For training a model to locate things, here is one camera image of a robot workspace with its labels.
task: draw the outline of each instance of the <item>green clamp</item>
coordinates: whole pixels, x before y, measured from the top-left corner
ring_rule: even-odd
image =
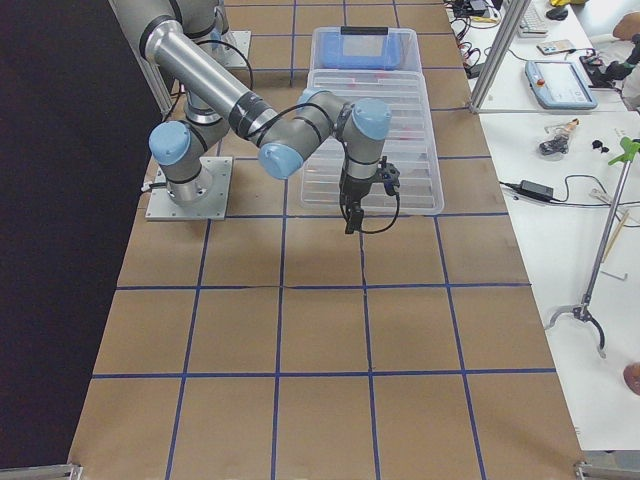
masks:
[[[633,157],[640,151],[640,139],[636,138],[635,140],[631,140],[629,137],[622,137],[620,146],[624,150],[624,153],[611,160],[609,165],[613,165],[616,162],[632,162]]]

